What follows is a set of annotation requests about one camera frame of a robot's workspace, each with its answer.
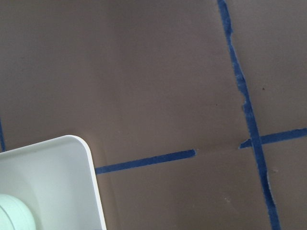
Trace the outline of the white bear tray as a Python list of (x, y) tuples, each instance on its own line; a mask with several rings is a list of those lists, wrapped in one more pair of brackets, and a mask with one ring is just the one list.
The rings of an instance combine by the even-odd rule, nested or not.
[(91, 151), (78, 136), (2, 152), (0, 194), (20, 199), (36, 230), (106, 229)]

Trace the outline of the green bowl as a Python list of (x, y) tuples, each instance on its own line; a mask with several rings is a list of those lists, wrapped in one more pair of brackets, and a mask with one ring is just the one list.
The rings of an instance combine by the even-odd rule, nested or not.
[(1, 194), (0, 229), (36, 230), (36, 224), (30, 209), (20, 199)]

